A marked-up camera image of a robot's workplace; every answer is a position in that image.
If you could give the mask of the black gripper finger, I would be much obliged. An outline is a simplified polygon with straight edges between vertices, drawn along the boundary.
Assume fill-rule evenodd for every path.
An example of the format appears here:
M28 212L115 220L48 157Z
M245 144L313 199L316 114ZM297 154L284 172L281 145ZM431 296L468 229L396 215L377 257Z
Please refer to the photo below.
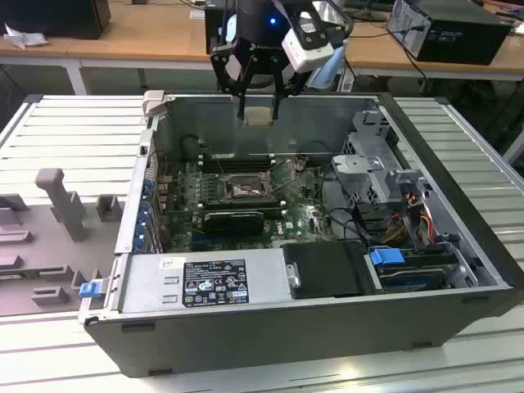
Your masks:
M291 78L284 82L283 71L289 62L285 62L278 56L272 56L269 62L271 74L274 80L275 91L272 102L272 119L278 119L281 101L289 96L298 96L307 82L307 73L294 72Z
M246 40L234 40L232 43L213 47L210 51L210 61L215 76L223 93L228 93L239 99L237 118L243 120L246 105L246 91L255 75L255 55L250 50L251 44ZM236 79L226 70L230 57L236 59L241 68Z

